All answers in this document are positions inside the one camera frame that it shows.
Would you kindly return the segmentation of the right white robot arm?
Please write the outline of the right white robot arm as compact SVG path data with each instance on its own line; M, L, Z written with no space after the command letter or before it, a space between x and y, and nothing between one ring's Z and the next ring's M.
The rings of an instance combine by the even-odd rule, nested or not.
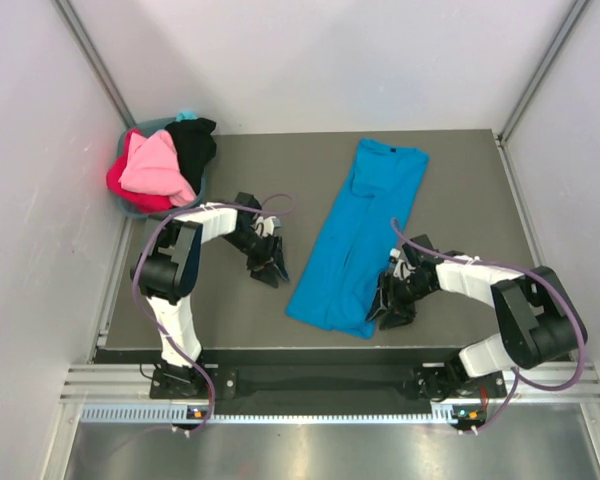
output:
M493 308L498 331L460 349L439 367L415 369L420 394L432 401L452 393L470 395L492 374L532 369L588 341L586 327L552 269L502 266L458 251L442 254L426 235L392 249L366 320L383 330L408 325L417 302L438 291Z

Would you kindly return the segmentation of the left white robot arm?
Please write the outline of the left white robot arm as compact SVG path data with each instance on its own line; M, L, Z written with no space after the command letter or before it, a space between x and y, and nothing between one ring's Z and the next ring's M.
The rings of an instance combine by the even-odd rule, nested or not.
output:
M152 399L214 394L210 374L198 363L203 347L192 312L202 246L226 240L245 256L252 279L276 288L289 280L280 227L280 216L265 211L263 203L245 192L229 203L207 202L147 219L145 246L130 276L132 295L148 304L141 311L161 339L160 360L151 378Z

